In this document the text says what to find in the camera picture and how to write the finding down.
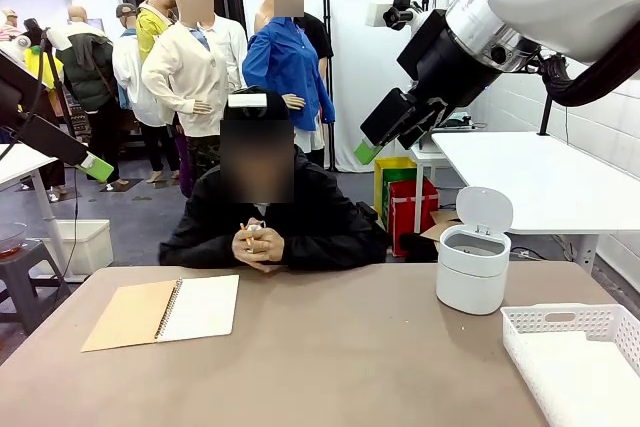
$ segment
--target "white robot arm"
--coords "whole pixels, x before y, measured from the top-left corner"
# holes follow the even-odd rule
[[[396,0],[383,25],[412,38],[398,63],[414,80],[392,90],[362,124],[356,151],[370,162],[398,138],[411,147],[458,107],[469,105],[503,73],[539,74],[550,101],[593,102],[640,69],[640,0],[452,0],[424,13]],[[542,47],[557,54],[543,57]],[[592,64],[577,79],[564,55]]]

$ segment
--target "hand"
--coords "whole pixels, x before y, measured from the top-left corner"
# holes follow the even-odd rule
[[[199,100],[196,100],[196,103],[193,106],[194,114],[206,115],[206,114],[210,114],[211,112],[213,112],[213,107],[211,107],[206,102],[201,102]]]
[[[256,223],[258,222],[255,219],[251,219],[249,220],[249,225],[252,225],[252,220]],[[282,260],[284,240],[273,229],[240,230],[233,237],[231,250],[233,251],[233,256],[240,262],[268,274],[278,270],[280,266],[263,265],[261,262],[278,262]]]
[[[291,110],[302,110],[305,106],[304,99],[296,94],[285,94],[282,98]]]
[[[254,253],[265,253],[269,262],[280,262],[284,255],[284,239],[273,229],[260,229],[253,232],[251,249]]]

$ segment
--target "notebook cover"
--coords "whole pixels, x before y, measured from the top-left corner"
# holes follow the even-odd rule
[[[154,343],[175,285],[170,280],[118,288],[82,352]]]

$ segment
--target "green jacket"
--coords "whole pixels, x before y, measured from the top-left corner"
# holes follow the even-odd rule
[[[136,21],[136,34],[138,36],[138,48],[140,49],[140,62],[144,63],[151,53],[156,39],[160,37],[173,22],[143,2],[138,7],[138,19]]]
[[[57,50],[64,64],[64,83],[85,112],[97,112],[108,102],[117,101],[118,84],[113,75],[113,45],[99,29],[74,22],[65,34],[71,47]]]

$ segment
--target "spiral notebook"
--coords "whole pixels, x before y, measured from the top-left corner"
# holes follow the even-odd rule
[[[229,335],[239,276],[120,287],[82,352]]]

